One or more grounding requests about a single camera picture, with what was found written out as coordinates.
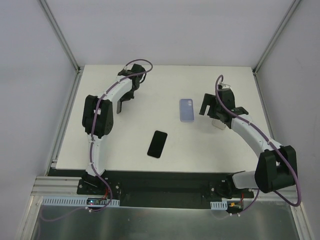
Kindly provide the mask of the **beige translucent phone case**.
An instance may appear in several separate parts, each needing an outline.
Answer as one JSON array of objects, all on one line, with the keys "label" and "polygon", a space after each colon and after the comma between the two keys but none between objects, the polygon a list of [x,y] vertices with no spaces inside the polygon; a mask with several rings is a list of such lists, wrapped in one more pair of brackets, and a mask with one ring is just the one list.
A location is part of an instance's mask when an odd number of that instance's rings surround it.
[{"label": "beige translucent phone case", "polygon": [[219,119],[213,119],[212,120],[212,125],[220,130],[225,130],[227,125],[220,121]]}]

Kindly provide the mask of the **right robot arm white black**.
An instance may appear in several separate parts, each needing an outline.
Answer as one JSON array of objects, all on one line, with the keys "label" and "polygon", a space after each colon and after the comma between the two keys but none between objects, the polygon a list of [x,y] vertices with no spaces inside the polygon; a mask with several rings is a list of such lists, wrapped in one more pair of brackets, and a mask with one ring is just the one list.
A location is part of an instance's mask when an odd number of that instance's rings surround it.
[{"label": "right robot arm white black", "polygon": [[242,106],[236,106],[231,89],[221,88],[215,94],[206,93],[199,113],[233,130],[257,156],[254,171],[235,172],[227,177],[225,192],[228,196],[237,197],[243,189],[270,193],[291,186],[300,187],[295,149],[280,144],[257,127],[249,112]]}]

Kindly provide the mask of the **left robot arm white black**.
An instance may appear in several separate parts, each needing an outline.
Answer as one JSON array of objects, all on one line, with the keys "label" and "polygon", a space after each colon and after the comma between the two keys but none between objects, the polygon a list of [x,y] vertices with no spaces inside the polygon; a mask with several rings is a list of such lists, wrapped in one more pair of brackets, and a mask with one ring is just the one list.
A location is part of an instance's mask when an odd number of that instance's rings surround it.
[{"label": "left robot arm white black", "polygon": [[122,103],[134,98],[134,92],[145,80],[148,71],[139,64],[128,65],[117,74],[116,80],[100,95],[85,98],[82,126],[89,142],[89,162],[82,180],[94,194],[105,191],[106,183],[101,179],[105,172],[104,161],[107,155],[107,137],[114,126],[113,105],[116,113],[122,111]]}]

